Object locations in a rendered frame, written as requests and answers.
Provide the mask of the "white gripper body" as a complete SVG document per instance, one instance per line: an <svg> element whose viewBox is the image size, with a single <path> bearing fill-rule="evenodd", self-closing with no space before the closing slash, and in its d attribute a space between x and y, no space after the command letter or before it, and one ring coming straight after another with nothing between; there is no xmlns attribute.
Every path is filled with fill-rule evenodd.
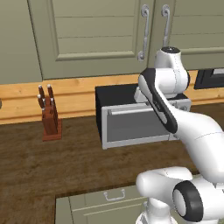
<svg viewBox="0 0 224 224"><path fill-rule="evenodd" d="M134 94L134 99L137 103L147 103L148 99L145 97L145 95L141 92L140 88L136 88L136 92Z"/></svg>

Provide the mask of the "black and silver toaster oven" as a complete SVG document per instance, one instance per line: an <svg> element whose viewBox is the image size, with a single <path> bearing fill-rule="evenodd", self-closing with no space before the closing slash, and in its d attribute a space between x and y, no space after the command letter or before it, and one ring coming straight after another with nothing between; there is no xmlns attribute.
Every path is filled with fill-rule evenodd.
<svg viewBox="0 0 224 224"><path fill-rule="evenodd" d="M137 84L101 86L95 88L96 123L101 140L102 107L137 103L134 99L136 88ZM167 141L173 140L177 140L177 138L172 133L170 133L170 138Z"/></svg>

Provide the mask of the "silver toaster oven door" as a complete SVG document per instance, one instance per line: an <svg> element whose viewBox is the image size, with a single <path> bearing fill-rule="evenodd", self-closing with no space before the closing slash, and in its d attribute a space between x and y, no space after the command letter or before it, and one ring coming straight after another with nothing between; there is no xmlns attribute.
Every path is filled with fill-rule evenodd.
<svg viewBox="0 0 224 224"><path fill-rule="evenodd" d="M127 115L109 115L108 111L146 109L145 103L106 106L101 108L101 144L108 148L167 141L170 133L156 113L144 112Z"/></svg>

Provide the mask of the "black appliance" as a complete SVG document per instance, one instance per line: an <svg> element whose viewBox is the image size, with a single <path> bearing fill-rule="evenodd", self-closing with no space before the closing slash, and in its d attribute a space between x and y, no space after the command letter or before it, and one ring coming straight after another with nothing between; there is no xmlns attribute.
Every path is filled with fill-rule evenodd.
<svg viewBox="0 0 224 224"><path fill-rule="evenodd" d="M199 70L194 83L194 88L224 88L224 68Z"/></svg>

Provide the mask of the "wide olive cupboard door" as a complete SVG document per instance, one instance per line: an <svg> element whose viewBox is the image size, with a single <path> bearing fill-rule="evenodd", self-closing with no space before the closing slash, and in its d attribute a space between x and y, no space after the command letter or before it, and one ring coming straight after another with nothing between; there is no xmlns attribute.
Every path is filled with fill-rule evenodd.
<svg viewBox="0 0 224 224"><path fill-rule="evenodd" d="M143 62L144 4L152 0L28 0L45 80L138 74Z"/></svg>

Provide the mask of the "brown wooden knife block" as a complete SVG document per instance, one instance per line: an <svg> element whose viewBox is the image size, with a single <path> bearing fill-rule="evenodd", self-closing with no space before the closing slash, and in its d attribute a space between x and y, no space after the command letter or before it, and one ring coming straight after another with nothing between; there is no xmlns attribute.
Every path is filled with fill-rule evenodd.
<svg viewBox="0 0 224 224"><path fill-rule="evenodd" d="M55 106L51 105L49 97L45 98L45 109L42 111L44 134L42 141L60 140L62 137L62 120L58 118Z"/></svg>

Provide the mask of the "olive drawer front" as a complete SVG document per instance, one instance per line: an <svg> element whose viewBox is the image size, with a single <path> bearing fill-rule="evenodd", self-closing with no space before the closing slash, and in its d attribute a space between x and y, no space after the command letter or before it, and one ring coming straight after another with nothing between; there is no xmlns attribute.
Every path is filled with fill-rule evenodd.
<svg viewBox="0 0 224 224"><path fill-rule="evenodd" d="M125 190L126 197L115 202L105 200L105 191L71 196L69 202L73 224L135 224L147 199L139 194L134 185L106 191L121 189Z"/></svg>

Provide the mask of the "plain olive cupboard panel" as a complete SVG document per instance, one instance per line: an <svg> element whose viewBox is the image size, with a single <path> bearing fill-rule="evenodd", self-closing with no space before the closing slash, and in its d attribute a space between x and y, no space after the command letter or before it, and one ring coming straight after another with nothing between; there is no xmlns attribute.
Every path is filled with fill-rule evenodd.
<svg viewBox="0 0 224 224"><path fill-rule="evenodd" d="M0 84L42 81L27 0L0 0Z"/></svg>

